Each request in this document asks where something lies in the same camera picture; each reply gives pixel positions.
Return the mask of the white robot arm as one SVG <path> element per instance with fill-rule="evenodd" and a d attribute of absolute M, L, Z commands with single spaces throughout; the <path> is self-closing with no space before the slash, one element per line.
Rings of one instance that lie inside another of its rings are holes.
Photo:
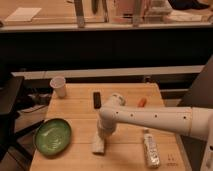
<path fill-rule="evenodd" d="M 98 135 L 106 139 L 118 123 L 173 132 L 207 142 L 200 171 L 213 171 L 213 109 L 199 107 L 128 107 L 113 93 L 99 110 Z"/>

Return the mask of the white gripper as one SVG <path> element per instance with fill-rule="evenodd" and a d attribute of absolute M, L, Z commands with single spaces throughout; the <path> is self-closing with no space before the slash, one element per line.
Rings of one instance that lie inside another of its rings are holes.
<path fill-rule="evenodd" d="M 97 123 L 97 131 L 100 138 L 107 138 L 111 136 L 116 130 L 116 126 L 104 127 L 100 122 Z"/>

